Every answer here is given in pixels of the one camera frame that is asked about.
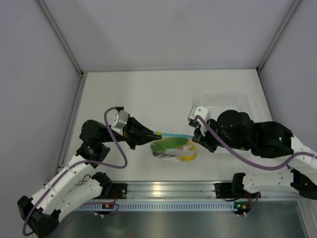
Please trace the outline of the clear zip top bag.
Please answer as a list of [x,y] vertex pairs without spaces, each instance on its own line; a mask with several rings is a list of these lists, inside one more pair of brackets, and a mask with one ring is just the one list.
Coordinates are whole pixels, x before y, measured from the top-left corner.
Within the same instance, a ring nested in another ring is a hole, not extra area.
[[161,137],[150,144],[151,154],[155,158],[189,162],[198,155],[197,146],[191,135],[161,131],[155,131],[154,135]]

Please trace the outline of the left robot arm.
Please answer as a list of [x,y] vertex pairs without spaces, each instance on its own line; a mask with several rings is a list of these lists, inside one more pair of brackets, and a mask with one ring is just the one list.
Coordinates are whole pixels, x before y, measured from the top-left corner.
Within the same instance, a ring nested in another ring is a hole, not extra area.
[[104,163],[110,152],[106,142],[124,141],[134,150],[161,138],[131,116],[119,125],[86,121],[80,134],[83,143],[68,164],[38,192],[18,200],[23,227],[29,227],[39,238],[46,238],[77,207],[91,199],[110,196],[112,180],[106,173],[97,172],[99,166],[110,166]]

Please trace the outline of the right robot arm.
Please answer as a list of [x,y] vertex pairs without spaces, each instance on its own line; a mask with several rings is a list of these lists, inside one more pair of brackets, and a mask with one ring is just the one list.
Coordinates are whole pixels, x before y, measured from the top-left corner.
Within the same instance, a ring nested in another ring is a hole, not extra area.
[[222,147],[241,162],[266,171],[235,173],[231,182],[215,185],[217,198],[255,198],[262,191],[317,198],[317,154],[282,124],[254,122],[236,110],[226,110],[214,120],[202,106],[192,107],[188,121],[195,129],[193,142],[211,153]]

